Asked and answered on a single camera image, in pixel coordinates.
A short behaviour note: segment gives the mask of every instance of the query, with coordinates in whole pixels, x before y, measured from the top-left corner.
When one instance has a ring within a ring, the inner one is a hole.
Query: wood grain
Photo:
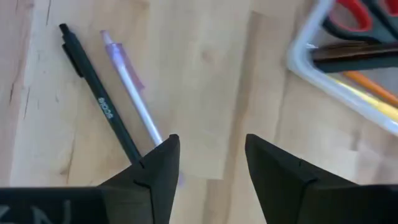
[[[396,136],[285,66],[313,2],[1,1],[0,185],[97,185],[129,165],[62,51],[63,22],[142,154],[153,145],[100,30],[124,44],[163,137],[180,135],[184,176],[171,223],[265,223],[244,154],[247,133],[357,183],[396,183]]]
[[[32,4],[0,1],[0,186],[10,181]]]

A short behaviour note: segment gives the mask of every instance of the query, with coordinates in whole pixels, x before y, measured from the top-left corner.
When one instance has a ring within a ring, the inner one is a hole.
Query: orange pencil
[[[364,76],[362,73],[357,71],[347,71],[343,72],[343,75],[352,79],[357,84],[365,87],[371,93],[379,95],[381,98],[384,98],[388,103],[391,103],[394,106],[398,106],[398,98],[390,93],[389,91],[383,89],[380,85],[370,80],[368,77]]]

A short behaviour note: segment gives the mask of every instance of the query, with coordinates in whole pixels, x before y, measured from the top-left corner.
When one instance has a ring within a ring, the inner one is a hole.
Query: pen clip
[[[83,76],[83,74],[80,72],[80,69],[77,67],[77,64],[76,64],[75,60],[73,59],[71,53],[69,52],[67,45],[66,45],[66,44],[63,44],[63,45],[62,45],[62,49],[63,49],[63,51],[66,53],[66,55],[68,56],[69,61],[72,63],[72,66],[73,66],[73,68],[76,70],[77,75],[78,75],[79,77],[83,78],[84,76]]]

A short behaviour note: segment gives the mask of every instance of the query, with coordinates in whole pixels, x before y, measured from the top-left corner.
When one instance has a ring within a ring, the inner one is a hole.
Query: black plastic part
[[[98,187],[0,189],[0,223],[169,223],[179,157],[171,135]]]
[[[313,61],[314,66],[324,73],[371,70],[398,67],[398,57],[340,58],[336,60]]]
[[[246,157],[268,224],[398,223],[398,185],[357,185],[253,134]]]
[[[336,44],[313,49],[311,56],[325,73],[398,67],[398,44]]]
[[[111,125],[114,133],[119,139],[124,152],[131,161],[131,163],[138,162],[141,155],[131,139],[118,111],[113,105],[111,98],[106,92],[100,79],[98,78],[94,67],[92,66],[87,54],[83,50],[76,35],[70,32],[66,24],[60,24],[60,29],[63,33],[65,43],[62,45],[63,50],[68,55],[73,67],[80,77],[84,77],[87,84],[90,86],[99,107],[102,109],[106,119]]]

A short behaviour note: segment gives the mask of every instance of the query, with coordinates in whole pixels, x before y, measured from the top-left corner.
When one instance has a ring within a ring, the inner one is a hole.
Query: yellow pencil
[[[377,94],[378,96],[382,97],[392,106],[398,106],[398,97],[396,97],[395,94],[383,89],[383,87],[372,81],[370,78],[364,76],[361,72],[347,71],[343,72],[343,75],[352,79],[357,84],[365,87],[371,93]]]
[[[339,84],[339,85],[345,87],[346,89],[348,89],[349,91],[353,92],[355,95],[359,96],[364,101],[368,102],[370,105],[372,105],[373,107],[378,109],[380,112],[382,112],[386,116],[388,116],[391,119],[393,119],[394,121],[398,122],[398,109],[397,108],[395,108],[383,101],[380,101],[374,97],[368,96],[367,94],[365,94],[347,84],[344,84],[338,80],[335,80],[334,78],[331,78],[331,79],[333,79],[335,82],[337,82],[337,84]]]

